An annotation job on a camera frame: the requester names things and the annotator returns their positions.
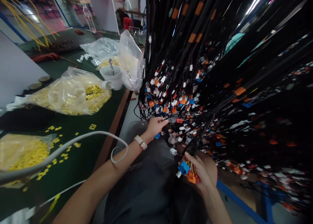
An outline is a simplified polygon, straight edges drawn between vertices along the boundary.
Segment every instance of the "plastic bottle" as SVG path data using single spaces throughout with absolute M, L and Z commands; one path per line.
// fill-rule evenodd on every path
M 85 3 L 83 5 L 83 11 L 84 11 L 86 20 L 88 22 L 89 29 L 91 30 L 92 33 L 96 34 L 97 30 L 95 28 L 94 21 L 92 20 L 92 16 L 90 14 L 90 11 L 89 11 L 89 9 L 88 9 L 88 7 L 87 7 L 87 5 Z

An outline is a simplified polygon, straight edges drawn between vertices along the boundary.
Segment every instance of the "plastic bag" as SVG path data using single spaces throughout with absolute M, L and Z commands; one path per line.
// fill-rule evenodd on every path
M 44 161 L 50 153 L 56 134 L 32 136 L 7 134 L 0 139 L 0 171 L 32 167 Z M 20 188 L 37 174 L 7 183 L 4 187 Z
M 129 90 L 139 90 L 142 85 L 142 72 L 144 68 L 143 53 L 136 45 L 133 37 L 125 30 L 118 43 L 119 62 L 122 70 L 123 84 Z
M 118 41 L 102 37 L 89 44 L 82 44 L 80 47 L 91 55 L 93 65 L 98 66 L 105 58 L 118 55 Z
M 100 71 L 101 68 L 110 65 L 109 59 L 112 59 L 112 65 L 120 66 L 120 62 L 118 61 L 118 57 L 112 56 L 110 58 L 103 59 L 102 62 L 97 66 L 96 70 Z
M 112 96 L 95 74 L 69 67 L 61 78 L 28 98 L 28 103 L 65 115 L 92 115 Z

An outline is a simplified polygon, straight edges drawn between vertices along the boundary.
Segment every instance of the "white mug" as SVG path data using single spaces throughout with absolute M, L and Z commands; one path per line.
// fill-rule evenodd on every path
M 122 81 L 122 71 L 120 67 L 112 65 L 114 75 L 112 73 L 111 65 L 104 66 L 100 69 L 100 74 L 104 78 L 104 82 L 102 82 L 102 87 L 105 89 L 113 89 L 120 90 L 123 86 Z

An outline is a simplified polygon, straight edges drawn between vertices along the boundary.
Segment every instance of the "red chair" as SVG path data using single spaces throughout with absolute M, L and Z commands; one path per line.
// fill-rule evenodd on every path
M 124 29 L 129 30 L 129 27 L 133 27 L 133 20 L 131 18 L 124 17 Z

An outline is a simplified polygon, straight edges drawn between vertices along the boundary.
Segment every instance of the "watch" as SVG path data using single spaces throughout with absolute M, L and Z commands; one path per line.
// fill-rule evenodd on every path
M 139 143 L 139 145 L 142 147 L 143 150 L 145 150 L 148 147 L 145 141 L 139 135 L 137 135 L 134 138 L 134 140 L 136 140 Z

